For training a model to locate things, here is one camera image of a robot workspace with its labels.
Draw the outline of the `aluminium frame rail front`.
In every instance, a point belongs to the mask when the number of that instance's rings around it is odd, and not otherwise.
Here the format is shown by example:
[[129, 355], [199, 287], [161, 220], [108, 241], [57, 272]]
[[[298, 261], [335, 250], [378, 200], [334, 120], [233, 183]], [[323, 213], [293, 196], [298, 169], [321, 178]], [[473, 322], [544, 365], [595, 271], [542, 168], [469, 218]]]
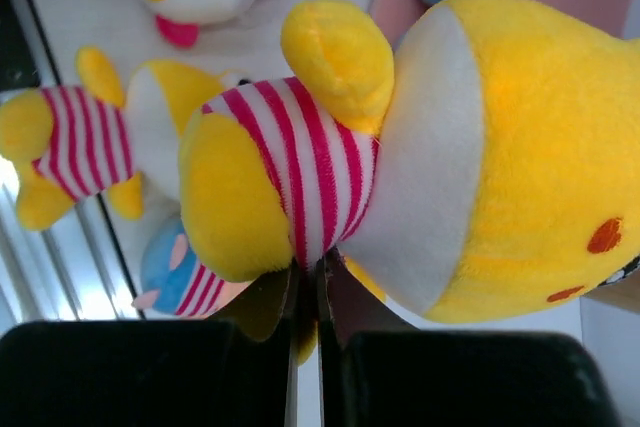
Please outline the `aluminium frame rail front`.
[[[53, 86], [59, 69], [34, 0], [1, 0], [21, 58], [1, 62], [1, 98]], [[18, 175], [1, 163], [1, 327], [35, 320], [141, 319], [131, 305], [132, 276], [100, 197], [74, 208], [52, 229], [23, 229], [14, 211]]]

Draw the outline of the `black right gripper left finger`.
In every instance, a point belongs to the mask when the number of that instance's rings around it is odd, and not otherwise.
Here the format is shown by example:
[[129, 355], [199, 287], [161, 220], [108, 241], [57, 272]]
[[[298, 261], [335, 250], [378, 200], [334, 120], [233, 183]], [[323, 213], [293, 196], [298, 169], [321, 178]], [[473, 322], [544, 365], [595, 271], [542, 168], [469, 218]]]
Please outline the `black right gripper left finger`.
[[5, 426], [285, 426], [299, 272], [205, 320], [37, 321], [1, 339]]

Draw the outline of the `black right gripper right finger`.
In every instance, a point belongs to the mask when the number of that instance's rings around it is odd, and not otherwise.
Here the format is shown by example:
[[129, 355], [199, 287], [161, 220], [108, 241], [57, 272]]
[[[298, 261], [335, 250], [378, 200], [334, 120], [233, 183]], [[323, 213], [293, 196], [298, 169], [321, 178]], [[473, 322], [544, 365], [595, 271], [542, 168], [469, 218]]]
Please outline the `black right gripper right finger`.
[[552, 332], [421, 330], [337, 252], [316, 268], [326, 426], [618, 426], [592, 357]]

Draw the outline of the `peach-faced plush, blue shorts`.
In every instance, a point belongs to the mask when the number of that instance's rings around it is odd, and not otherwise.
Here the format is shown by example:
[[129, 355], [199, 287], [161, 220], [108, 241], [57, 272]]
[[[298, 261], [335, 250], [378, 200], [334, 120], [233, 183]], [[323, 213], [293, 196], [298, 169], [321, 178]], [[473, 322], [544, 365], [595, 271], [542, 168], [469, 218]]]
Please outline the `peach-faced plush, blue shorts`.
[[206, 318], [245, 291], [248, 282], [225, 281], [195, 254], [181, 218], [165, 220], [149, 240], [141, 260], [142, 292], [132, 306], [179, 318]]

